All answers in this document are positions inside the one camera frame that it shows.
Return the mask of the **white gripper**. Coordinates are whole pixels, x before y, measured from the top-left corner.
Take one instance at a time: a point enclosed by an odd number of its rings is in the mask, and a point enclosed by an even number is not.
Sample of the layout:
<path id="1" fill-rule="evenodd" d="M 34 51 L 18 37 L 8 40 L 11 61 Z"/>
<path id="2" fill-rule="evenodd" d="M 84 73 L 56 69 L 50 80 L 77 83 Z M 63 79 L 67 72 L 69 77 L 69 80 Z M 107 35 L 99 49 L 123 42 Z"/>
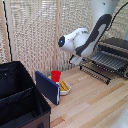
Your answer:
<path id="1" fill-rule="evenodd" d="M 69 63 L 70 63 L 70 64 L 75 64 L 75 65 L 79 65 L 82 60 L 83 60 L 82 57 L 73 55 L 73 56 L 69 59 Z"/>

